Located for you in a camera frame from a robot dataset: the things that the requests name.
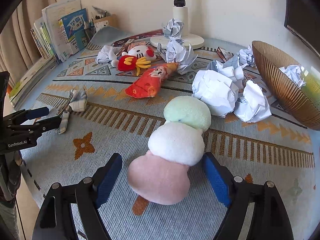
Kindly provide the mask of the hello kitty plush toy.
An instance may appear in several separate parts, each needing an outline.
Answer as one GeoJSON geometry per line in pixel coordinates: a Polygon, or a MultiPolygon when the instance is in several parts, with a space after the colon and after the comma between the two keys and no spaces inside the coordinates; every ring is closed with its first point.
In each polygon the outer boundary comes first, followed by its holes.
{"type": "Polygon", "coordinates": [[[109,59],[111,60],[111,66],[119,71],[136,70],[136,76],[139,76],[141,70],[151,67],[151,63],[156,61],[157,56],[150,46],[138,45],[128,52],[122,52],[119,59],[111,59],[111,57],[109,59]]]}

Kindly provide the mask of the crumpled paper centre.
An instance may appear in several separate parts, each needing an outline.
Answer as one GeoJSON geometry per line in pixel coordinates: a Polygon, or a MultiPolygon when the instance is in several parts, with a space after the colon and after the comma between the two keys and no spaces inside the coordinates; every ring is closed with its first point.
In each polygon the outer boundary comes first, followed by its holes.
{"type": "Polygon", "coordinates": [[[177,72],[184,75],[191,72],[192,64],[197,59],[193,48],[189,45],[189,49],[185,48],[182,40],[169,40],[167,48],[164,49],[160,43],[157,44],[157,51],[166,63],[177,63],[177,72]]]}

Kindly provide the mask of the red printed plush pillow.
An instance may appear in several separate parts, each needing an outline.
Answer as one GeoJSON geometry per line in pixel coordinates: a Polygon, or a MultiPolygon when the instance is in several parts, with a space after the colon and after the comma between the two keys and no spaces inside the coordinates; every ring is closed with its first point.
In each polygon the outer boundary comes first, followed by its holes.
{"type": "Polygon", "coordinates": [[[149,68],[132,85],[125,89],[126,95],[140,98],[154,98],[161,89],[162,83],[178,68],[178,63],[163,63],[149,68]]]}

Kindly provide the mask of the dark red long box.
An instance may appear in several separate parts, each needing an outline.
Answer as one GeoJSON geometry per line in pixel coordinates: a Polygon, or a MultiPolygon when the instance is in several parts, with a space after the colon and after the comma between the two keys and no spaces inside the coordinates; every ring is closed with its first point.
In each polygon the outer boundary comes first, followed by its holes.
{"type": "Polygon", "coordinates": [[[124,45],[128,40],[141,40],[144,38],[150,38],[153,36],[162,36],[162,35],[163,35],[163,30],[157,29],[157,30],[153,30],[153,31],[148,31],[146,33],[141,33],[141,34],[133,35],[130,37],[122,38],[120,40],[113,42],[112,46],[120,47],[120,46],[124,45]]]}

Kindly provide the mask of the paper ball large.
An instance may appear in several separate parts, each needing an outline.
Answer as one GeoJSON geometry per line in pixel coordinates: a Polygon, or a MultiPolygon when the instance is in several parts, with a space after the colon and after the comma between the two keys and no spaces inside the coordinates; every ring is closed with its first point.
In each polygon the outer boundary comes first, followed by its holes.
{"type": "Polygon", "coordinates": [[[225,118],[235,108],[239,88],[214,70],[199,70],[192,83],[193,97],[204,102],[211,115],[225,118]]]}

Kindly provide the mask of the crumpled paper near kitty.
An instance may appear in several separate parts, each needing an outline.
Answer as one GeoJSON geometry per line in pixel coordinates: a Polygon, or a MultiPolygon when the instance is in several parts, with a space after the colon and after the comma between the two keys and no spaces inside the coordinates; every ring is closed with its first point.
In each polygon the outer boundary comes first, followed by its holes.
{"type": "Polygon", "coordinates": [[[109,45],[104,45],[99,51],[95,61],[96,63],[115,62],[117,60],[116,48],[109,45]]]}

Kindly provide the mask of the beige curtain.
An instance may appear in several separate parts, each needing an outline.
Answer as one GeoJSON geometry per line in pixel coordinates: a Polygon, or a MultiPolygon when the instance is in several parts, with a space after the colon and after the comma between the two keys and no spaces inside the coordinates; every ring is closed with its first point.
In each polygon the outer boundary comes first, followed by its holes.
{"type": "Polygon", "coordinates": [[[9,72],[9,85],[14,85],[41,57],[31,35],[34,22],[42,9],[56,0],[23,0],[1,32],[1,71],[9,72]]]}

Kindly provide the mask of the plaid fabric bow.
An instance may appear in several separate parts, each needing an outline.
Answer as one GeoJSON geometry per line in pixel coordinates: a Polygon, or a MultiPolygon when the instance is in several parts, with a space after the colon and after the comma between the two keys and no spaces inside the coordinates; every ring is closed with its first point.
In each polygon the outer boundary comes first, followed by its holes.
{"type": "Polygon", "coordinates": [[[61,118],[60,126],[57,134],[63,134],[67,130],[68,119],[71,113],[84,112],[87,106],[87,93],[82,87],[81,89],[71,89],[67,101],[60,106],[57,116],[61,118]]]}

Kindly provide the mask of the crumpled paper on lamp base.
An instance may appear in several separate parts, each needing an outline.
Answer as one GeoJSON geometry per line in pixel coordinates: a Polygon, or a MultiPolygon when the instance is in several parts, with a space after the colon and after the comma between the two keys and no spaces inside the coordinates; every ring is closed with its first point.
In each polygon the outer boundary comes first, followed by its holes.
{"type": "Polygon", "coordinates": [[[179,40],[182,36],[184,23],[172,18],[163,28],[163,36],[171,40],[179,40]]]}

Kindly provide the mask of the black mesh pen holder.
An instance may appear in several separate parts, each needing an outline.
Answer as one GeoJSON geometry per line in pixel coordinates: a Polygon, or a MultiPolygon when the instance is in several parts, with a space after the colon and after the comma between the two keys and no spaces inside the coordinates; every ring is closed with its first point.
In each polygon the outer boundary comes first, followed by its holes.
{"type": "Polygon", "coordinates": [[[84,27],[85,35],[87,38],[87,42],[90,42],[93,36],[95,35],[95,27],[84,27]]]}

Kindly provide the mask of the white desk lamp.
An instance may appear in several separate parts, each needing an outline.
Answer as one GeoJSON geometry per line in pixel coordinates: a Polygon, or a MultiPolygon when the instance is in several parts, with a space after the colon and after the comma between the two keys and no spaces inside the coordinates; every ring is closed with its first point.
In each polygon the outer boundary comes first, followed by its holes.
{"type": "MultiPolygon", "coordinates": [[[[186,48],[189,48],[189,45],[193,49],[199,49],[204,44],[204,39],[199,35],[189,33],[188,26],[188,8],[186,7],[185,0],[174,0],[174,6],[172,9],[172,16],[176,20],[180,20],[184,23],[181,39],[183,45],[186,48]]],[[[150,43],[152,46],[157,47],[157,44],[160,43],[164,49],[167,48],[169,38],[162,36],[154,36],[150,38],[150,43]]]]}

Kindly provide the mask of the standing books stack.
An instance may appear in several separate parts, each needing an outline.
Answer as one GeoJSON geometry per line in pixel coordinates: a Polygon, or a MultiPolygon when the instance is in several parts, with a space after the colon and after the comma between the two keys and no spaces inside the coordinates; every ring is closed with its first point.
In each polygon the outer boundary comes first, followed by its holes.
{"type": "Polygon", "coordinates": [[[44,59],[65,62],[87,46],[84,33],[86,9],[81,0],[64,0],[42,9],[42,17],[31,26],[31,36],[44,59]]]}

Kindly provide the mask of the printed long carton box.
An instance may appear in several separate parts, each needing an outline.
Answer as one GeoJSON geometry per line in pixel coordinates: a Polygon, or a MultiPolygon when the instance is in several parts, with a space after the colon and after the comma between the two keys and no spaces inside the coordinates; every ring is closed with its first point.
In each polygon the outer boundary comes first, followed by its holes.
{"type": "Polygon", "coordinates": [[[221,61],[223,63],[227,62],[228,60],[230,60],[231,58],[233,58],[234,56],[237,56],[237,54],[235,53],[231,53],[227,50],[225,50],[224,48],[218,47],[216,49],[216,53],[218,54],[218,56],[220,57],[221,61]]]}

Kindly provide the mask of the brown ribbed glass bowl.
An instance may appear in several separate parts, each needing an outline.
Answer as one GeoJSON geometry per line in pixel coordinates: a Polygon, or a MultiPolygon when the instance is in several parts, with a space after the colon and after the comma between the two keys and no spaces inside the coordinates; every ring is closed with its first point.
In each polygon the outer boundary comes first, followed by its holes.
{"type": "Polygon", "coordinates": [[[289,54],[263,41],[252,41],[255,63],[261,77],[280,105],[304,126],[319,130],[319,81],[312,74],[304,76],[306,85],[298,88],[281,67],[300,65],[289,54]]]}

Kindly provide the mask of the crumpled paper by bowl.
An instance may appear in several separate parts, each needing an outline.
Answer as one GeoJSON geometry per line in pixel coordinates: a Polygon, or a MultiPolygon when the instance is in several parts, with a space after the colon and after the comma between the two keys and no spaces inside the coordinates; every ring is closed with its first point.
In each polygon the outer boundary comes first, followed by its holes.
{"type": "Polygon", "coordinates": [[[256,66],[251,45],[249,45],[246,49],[239,50],[238,59],[239,59],[239,66],[241,66],[242,68],[245,68],[247,66],[249,67],[256,66]]]}

